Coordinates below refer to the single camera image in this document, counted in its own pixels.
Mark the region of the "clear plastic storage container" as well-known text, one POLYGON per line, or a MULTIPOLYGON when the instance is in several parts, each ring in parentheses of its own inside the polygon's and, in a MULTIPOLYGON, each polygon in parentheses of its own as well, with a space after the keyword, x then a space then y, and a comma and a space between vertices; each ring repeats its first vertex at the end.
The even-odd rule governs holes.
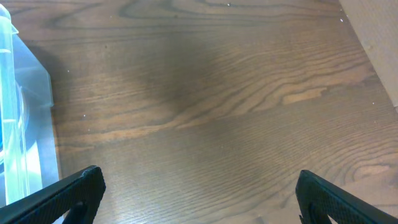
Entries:
POLYGON ((1 7, 1 206, 59 180, 50 75, 1 7))

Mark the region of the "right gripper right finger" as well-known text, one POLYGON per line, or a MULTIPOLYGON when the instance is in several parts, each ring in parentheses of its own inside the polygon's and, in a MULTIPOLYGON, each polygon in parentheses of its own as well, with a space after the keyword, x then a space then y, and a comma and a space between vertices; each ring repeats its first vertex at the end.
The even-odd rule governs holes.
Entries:
POLYGON ((351 195, 309 170, 301 170, 295 187, 302 224, 397 223, 397 218, 351 195))

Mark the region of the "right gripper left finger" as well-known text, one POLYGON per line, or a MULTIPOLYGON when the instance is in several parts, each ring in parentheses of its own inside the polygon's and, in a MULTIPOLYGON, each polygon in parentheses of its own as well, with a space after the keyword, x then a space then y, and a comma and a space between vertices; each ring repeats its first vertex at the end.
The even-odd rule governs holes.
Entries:
POLYGON ((1 209, 1 223, 93 223, 106 185, 101 168, 89 166, 1 209))

